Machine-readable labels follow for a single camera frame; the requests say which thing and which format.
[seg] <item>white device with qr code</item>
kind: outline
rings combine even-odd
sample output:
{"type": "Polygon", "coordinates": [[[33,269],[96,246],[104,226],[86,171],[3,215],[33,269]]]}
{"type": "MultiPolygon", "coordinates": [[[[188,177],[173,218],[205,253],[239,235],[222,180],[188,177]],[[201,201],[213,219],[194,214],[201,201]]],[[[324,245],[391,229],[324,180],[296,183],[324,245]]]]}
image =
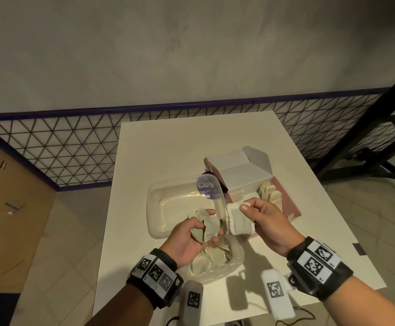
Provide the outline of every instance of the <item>white device with qr code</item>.
{"type": "Polygon", "coordinates": [[[271,313],[276,320],[296,317],[288,290],[287,280],[275,268],[261,272],[261,279],[265,288],[271,313]]]}
{"type": "Polygon", "coordinates": [[[197,281],[187,281],[181,289],[178,326],[199,326],[204,285],[197,281]]]}

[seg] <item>table top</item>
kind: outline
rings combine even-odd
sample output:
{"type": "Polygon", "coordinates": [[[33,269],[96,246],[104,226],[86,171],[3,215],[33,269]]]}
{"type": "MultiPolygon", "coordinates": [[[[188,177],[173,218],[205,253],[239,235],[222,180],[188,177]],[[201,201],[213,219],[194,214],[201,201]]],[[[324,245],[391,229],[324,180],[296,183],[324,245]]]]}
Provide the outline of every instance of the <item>table top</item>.
{"type": "MultiPolygon", "coordinates": [[[[125,285],[141,256],[164,241],[153,239],[147,230],[148,187],[155,181],[199,175],[204,171],[204,157],[246,145],[268,154],[273,174],[302,213],[293,225],[338,252],[366,284],[374,289],[385,287],[369,258],[357,253],[352,244],[357,242],[355,236],[273,112],[125,122],[120,130],[93,314],[125,285]]],[[[286,275],[287,261],[259,237],[246,242],[244,250],[244,265],[205,285],[201,325],[268,312],[260,272],[274,267],[286,275]]],[[[297,290],[290,296],[299,306],[317,302],[297,290]]],[[[157,309],[151,325],[165,325],[177,313],[177,303],[157,309]]]]}

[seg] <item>triangular grid pattern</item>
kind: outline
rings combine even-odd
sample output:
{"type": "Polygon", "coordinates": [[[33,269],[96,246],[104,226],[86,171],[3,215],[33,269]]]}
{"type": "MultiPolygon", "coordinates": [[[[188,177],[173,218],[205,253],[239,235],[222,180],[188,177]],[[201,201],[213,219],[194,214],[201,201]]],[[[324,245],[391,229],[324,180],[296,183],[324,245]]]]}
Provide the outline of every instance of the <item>triangular grid pattern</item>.
{"type": "MultiPolygon", "coordinates": [[[[304,158],[324,156],[379,95],[154,112],[0,121],[0,137],[59,186],[113,179],[120,124],[243,112],[274,111],[304,158]]],[[[380,150],[395,139],[383,123],[353,150],[380,150]]]]}

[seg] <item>cable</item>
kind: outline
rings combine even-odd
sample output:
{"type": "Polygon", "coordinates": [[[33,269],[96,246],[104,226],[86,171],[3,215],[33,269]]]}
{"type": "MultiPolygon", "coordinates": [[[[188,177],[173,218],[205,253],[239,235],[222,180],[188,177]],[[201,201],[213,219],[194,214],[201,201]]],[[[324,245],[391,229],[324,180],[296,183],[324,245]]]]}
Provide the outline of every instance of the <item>cable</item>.
{"type": "Polygon", "coordinates": [[[317,319],[315,316],[314,316],[314,314],[312,313],[312,312],[310,312],[310,311],[308,311],[308,310],[306,310],[306,309],[304,309],[304,308],[301,308],[301,307],[293,307],[294,308],[294,310],[301,310],[301,311],[304,311],[304,312],[307,312],[307,313],[309,313],[311,316],[312,316],[312,318],[308,318],[308,317],[303,317],[303,318],[299,318],[299,319],[297,319],[295,322],[293,322],[293,323],[291,323],[291,324],[287,324],[286,322],[284,322],[284,321],[282,321],[282,320],[278,320],[277,322],[276,322],[276,324],[275,324],[275,326],[277,326],[277,323],[283,323],[284,325],[286,325],[286,326],[292,326],[292,325],[294,325],[295,323],[297,323],[297,322],[299,322],[299,321],[301,321],[301,320],[315,320],[315,319],[317,319]]]}
{"type": "Polygon", "coordinates": [[[170,322],[173,321],[173,320],[179,320],[179,317],[176,316],[176,317],[170,318],[169,321],[168,321],[168,323],[166,324],[166,326],[169,326],[170,322]]]}

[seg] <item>tiled floor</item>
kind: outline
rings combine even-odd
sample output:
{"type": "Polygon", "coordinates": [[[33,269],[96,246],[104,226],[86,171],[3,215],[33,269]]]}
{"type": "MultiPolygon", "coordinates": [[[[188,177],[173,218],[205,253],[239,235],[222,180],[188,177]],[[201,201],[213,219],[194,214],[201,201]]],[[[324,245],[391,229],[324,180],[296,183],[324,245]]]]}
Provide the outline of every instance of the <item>tiled floor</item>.
{"type": "MultiPolygon", "coordinates": [[[[395,186],[362,179],[326,187],[388,288],[395,303],[395,186]]],[[[12,326],[83,325],[92,315],[110,188],[57,195],[12,326]]],[[[317,320],[296,325],[335,325],[321,304],[306,306],[317,320]]],[[[271,315],[251,318],[253,326],[274,325],[271,315]]]]}

